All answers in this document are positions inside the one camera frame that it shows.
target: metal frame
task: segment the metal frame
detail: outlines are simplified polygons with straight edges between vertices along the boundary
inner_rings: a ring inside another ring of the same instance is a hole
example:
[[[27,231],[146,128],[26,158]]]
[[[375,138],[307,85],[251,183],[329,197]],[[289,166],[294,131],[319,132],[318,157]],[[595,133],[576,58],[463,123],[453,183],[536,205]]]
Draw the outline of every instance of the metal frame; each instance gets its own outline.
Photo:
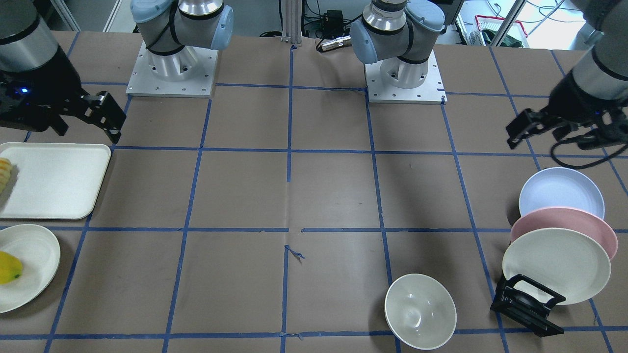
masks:
[[[517,20],[519,13],[521,13],[521,10],[523,10],[523,7],[526,5],[526,3],[526,0],[516,0],[514,2],[514,5],[512,5],[511,10],[508,12],[508,15],[504,18],[504,22],[499,27],[499,30],[497,30],[497,34],[490,43],[490,46],[502,45],[504,38],[506,38],[506,35],[510,30],[510,27],[515,22],[515,20]]]
[[[70,8],[65,4],[63,0],[50,0],[50,3],[55,8],[59,17],[66,26],[68,26],[74,32],[80,32],[79,23],[70,12]]]
[[[417,88],[402,89],[383,81],[379,67],[382,62],[364,65],[371,103],[441,104],[447,101],[443,79],[436,63],[434,51],[430,54],[430,71],[425,82]]]
[[[301,46],[301,20],[303,0],[284,0],[281,2],[281,41]]]
[[[140,97],[211,98],[219,51],[197,47],[194,50],[203,66],[200,73],[185,81],[164,81],[152,72],[148,64],[149,51],[142,42],[126,93]]]

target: white bowl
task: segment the white bowl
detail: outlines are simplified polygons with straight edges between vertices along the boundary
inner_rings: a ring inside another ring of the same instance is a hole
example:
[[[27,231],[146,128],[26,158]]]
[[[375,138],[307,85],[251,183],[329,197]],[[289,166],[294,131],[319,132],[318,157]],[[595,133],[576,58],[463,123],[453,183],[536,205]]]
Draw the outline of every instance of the white bowl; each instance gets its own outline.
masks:
[[[22,275],[0,286],[0,313],[35,299],[52,281],[61,258],[57,237],[36,224],[14,225],[0,231],[0,251],[18,258]]]
[[[600,189],[583,173],[557,166],[534,174],[519,194],[522,216],[545,207],[567,206],[604,219],[604,199]]]
[[[447,289],[424,274],[399,277],[386,293],[386,322],[403,343],[416,349],[436,349],[456,329],[456,306]]]

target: white plate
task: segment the white plate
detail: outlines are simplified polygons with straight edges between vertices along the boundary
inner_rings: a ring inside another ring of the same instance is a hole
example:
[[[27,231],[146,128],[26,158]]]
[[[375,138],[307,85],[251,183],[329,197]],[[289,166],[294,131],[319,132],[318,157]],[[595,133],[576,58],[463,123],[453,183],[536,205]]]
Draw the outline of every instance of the white plate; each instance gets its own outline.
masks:
[[[0,218],[81,219],[93,209],[111,150],[103,144],[3,143],[13,164]]]
[[[0,313],[21,307],[35,299],[57,273],[61,250],[48,229],[36,224],[20,224],[0,231],[0,251],[18,258],[22,275],[0,285]]]
[[[530,177],[519,195],[522,216],[538,209],[567,206],[585,210],[604,219],[604,199],[600,189],[577,170],[554,167]]]
[[[543,228],[524,234],[506,249],[502,262],[509,279],[524,274],[566,300],[559,305],[585,301],[600,293],[610,278],[610,259],[598,242],[564,228]],[[515,285],[545,303],[551,297],[524,282]]]

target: blue joint cap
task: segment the blue joint cap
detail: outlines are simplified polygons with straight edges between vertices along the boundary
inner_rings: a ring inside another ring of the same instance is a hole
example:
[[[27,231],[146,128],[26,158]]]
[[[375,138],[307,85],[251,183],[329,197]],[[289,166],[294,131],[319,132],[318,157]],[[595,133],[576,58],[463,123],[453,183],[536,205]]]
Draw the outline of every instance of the blue joint cap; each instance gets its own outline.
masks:
[[[234,32],[234,10],[231,6],[225,5],[220,14],[220,19],[216,25],[216,32],[212,39],[210,49],[224,50],[231,42],[231,35]]]
[[[363,63],[376,63],[377,52],[373,45],[373,40],[369,31],[364,27],[361,21],[351,24],[351,46],[358,60]]]
[[[131,14],[135,23],[144,23],[170,9],[175,0],[132,0]]]

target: table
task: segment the table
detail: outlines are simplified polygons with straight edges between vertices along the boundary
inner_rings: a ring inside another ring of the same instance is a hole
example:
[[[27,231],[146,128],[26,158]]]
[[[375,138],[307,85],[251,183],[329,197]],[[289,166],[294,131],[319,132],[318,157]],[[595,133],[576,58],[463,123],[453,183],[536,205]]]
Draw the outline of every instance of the table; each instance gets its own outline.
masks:
[[[553,310],[564,335],[489,311],[518,193],[555,166],[550,134],[511,151],[504,127],[543,107],[582,52],[440,45],[447,104],[369,104],[351,50],[234,37],[209,100],[126,96],[139,34],[55,36],[85,89],[111,92],[128,118],[91,215],[0,222],[44,225],[62,248],[42,295],[0,315],[0,351],[411,352],[383,313],[407,273],[456,303],[439,352],[628,347],[626,156],[584,171],[619,236],[607,287]],[[0,141],[111,145],[66,120],[62,138],[3,129]]]

